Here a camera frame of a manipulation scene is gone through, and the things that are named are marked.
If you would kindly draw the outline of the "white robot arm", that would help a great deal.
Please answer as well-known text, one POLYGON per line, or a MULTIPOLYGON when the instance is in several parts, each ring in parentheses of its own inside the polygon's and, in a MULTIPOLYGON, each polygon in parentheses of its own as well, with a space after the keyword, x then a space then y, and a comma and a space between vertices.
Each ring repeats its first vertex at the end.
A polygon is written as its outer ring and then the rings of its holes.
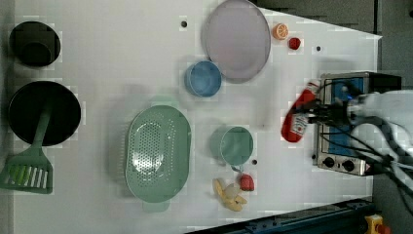
POLYGON ((283 137, 294 141, 309 124, 334 128, 349 138, 353 151, 367 156, 390 155, 400 163, 412 162, 412 93, 390 91, 361 94, 323 104, 310 96, 288 111, 283 137))

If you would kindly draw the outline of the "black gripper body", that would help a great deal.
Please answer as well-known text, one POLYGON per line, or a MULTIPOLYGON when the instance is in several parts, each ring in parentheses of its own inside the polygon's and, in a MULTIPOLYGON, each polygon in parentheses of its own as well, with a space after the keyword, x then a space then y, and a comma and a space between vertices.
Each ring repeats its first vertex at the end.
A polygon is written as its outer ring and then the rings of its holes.
POLYGON ((292 108, 293 114, 303 114, 308 118, 310 124, 324 124, 329 126, 345 126, 350 121, 347 114, 348 103, 346 101, 335 101, 324 104, 316 98, 304 104, 292 108))

